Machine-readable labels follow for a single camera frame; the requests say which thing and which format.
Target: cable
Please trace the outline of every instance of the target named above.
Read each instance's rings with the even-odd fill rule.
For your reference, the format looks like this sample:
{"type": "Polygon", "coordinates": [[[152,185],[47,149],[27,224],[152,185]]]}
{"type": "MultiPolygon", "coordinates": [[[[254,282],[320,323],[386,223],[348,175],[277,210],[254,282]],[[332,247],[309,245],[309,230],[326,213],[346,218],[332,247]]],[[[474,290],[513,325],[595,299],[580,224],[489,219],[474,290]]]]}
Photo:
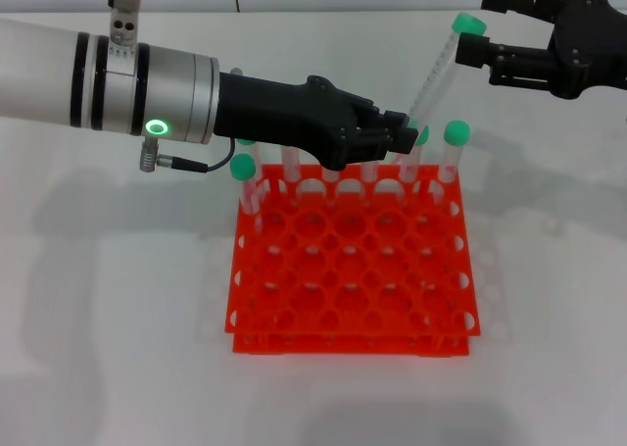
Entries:
{"type": "Polygon", "coordinates": [[[184,172],[209,173],[224,167],[230,162],[235,154],[235,138],[230,137],[231,145],[226,157],[217,162],[215,165],[207,165],[202,162],[183,159],[181,157],[170,157],[168,155],[160,155],[157,158],[157,165],[160,167],[168,167],[173,170],[183,170],[184,172]]]}

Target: white table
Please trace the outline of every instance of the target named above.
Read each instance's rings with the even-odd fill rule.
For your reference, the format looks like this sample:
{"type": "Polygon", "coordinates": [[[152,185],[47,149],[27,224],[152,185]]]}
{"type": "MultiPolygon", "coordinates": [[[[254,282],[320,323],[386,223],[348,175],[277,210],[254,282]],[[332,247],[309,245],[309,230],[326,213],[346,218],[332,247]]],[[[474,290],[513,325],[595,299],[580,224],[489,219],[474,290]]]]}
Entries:
{"type": "MultiPolygon", "coordinates": [[[[144,15],[140,37],[406,110],[454,16],[144,15]]],[[[502,42],[548,40],[547,25],[481,17],[502,42]]],[[[465,359],[231,354],[228,171],[144,174],[138,139],[0,121],[0,445],[624,442],[627,94],[562,102],[487,80],[460,70],[429,143],[437,160],[447,121],[475,127],[461,173],[485,335],[465,359]]],[[[163,150],[212,162],[226,146],[163,150]]]]}

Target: white robotic arm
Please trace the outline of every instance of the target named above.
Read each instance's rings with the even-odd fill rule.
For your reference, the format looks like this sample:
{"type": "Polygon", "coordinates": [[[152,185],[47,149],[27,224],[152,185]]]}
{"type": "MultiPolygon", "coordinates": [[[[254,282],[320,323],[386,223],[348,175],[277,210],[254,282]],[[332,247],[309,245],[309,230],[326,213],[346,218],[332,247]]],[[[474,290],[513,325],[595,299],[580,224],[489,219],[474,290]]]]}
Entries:
{"type": "Polygon", "coordinates": [[[109,0],[108,36],[0,21],[10,40],[0,43],[0,116],[142,135],[144,172],[210,170],[159,160],[158,140],[207,144],[213,133],[298,147],[332,170],[411,150],[406,115],[380,114],[325,78],[221,74],[215,58],[138,43],[140,2],[109,0]]]}

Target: black band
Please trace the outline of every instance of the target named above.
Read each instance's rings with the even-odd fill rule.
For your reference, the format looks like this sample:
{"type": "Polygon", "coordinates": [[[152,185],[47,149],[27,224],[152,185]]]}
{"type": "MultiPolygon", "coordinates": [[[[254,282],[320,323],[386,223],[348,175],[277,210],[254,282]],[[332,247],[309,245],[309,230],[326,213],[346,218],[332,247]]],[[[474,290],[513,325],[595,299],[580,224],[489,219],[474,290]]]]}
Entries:
{"type": "Polygon", "coordinates": [[[142,42],[137,45],[137,77],[135,79],[135,102],[133,103],[133,118],[130,123],[130,135],[141,135],[144,128],[149,68],[150,46],[142,42]]]}
{"type": "Polygon", "coordinates": [[[107,60],[109,58],[109,37],[98,36],[96,48],[96,74],[94,92],[91,96],[91,128],[102,130],[102,115],[105,110],[105,86],[107,82],[107,60]]]}
{"type": "Polygon", "coordinates": [[[70,96],[70,125],[80,127],[82,121],[82,87],[85,82],[85,64],[87,62],[87,46],[89,33],[80,32],[76,38],[74,53],[74,70],[72,73],[72,93],[70,96]]]}

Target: green test tube cap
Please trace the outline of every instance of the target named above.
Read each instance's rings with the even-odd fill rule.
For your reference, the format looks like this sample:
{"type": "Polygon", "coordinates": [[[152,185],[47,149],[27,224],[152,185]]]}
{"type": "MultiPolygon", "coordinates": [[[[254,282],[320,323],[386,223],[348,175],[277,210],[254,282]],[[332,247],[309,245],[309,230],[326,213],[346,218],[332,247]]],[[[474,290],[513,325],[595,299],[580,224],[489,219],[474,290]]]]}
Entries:
{"type": "Polygon", "coordinates": [[[444,140],[449,145],[463,147],[470,138],[470,126],[464,121],[451,121],[444,129],[444,140]]]}
{"type": "Polygon", "coordinates": [[[415,140],[415,145],[424,145],[429,140],[429,126],[426,125],[422,132],[418,135],[418,138],[415,140]]]}
{"type": "Polygon", "coordinates": [[[255,160],[248,154],[237,154],[229,164],[231,176],[238,181],[246,181],[255,176],[255,160]]]}
{"type": "Polygon", "coordinates": [[[455,18],[453,25],[451,26],[454,32],[462,34],[467,32],[469,34],[476,34],[477,36],[483,36],[488,26],[476,17],[468,13],[459,13],[455,18]]]}

